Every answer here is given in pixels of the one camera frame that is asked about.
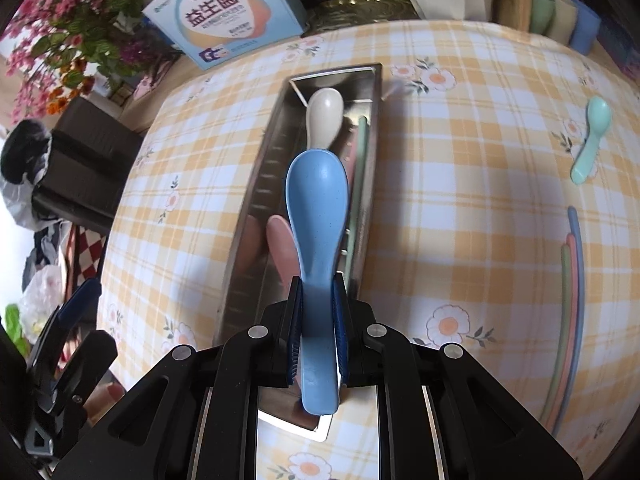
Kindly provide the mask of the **left hand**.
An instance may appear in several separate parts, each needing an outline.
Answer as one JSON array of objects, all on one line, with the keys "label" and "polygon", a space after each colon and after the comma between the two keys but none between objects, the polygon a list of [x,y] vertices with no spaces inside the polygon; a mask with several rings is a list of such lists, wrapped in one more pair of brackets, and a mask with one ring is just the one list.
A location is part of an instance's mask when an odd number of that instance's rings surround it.
[{"label": "left hand", "polygon": [[117,382],[98,385],[84,404],[88,423],[94,426],[125,394]]}]

